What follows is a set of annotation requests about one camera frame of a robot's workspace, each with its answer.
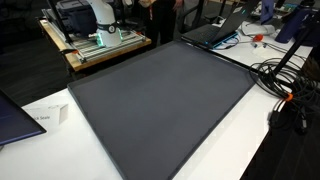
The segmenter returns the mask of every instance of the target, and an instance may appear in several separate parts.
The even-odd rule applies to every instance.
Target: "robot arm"
[[[113,47],[121,43],[120,29],[117,28],[112,7],[103,0],[87,0],[97,19],[97,40],[102,47]]]

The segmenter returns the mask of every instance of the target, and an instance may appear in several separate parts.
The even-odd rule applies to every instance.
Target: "floor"
[[[218,14],[210,3],[204,14]],[[4,48],[0,55],[0,89],[23,106],[66,88],[73,81],[56,47],[40,38]],[[283,118],[291,117],[284,112]],[[242,179],[320,179],[320,118],[313,116],[308,134],[270,130]]]

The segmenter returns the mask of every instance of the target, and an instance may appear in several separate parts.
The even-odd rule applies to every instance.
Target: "workbench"
[[[59,51],[69,49],[68,44],[63,41],[63,39],[59,36],[57,31],[52,27],[52,25],[47,20],[39,20],[39,26],[42,29],[42,33],[57,46]],[[145,38],[145,41],[141,41],[139,43],[132,44],[130,46],[127,46],[125,48],[119,48],[117,50],[110,51],[109,53],[99,57],[98,59],[95,59],[93,61],[86,61],[81,62],[79,58],[72,53],[68,53],[63,55],[63,58],[65,60],[67,71],[70,75],[74,75],[75,72],[79,72],[81,70],[84,70],[86,68],[92,67],[96,64],[105,62],[107,60],[111,60],[113,58],[116,58],[118,56],[124,55],[129,52],[133,52],[135,50],[138,50],[142,47],[145,47],[147,45],[151,44],[151,40],[149,38]]]

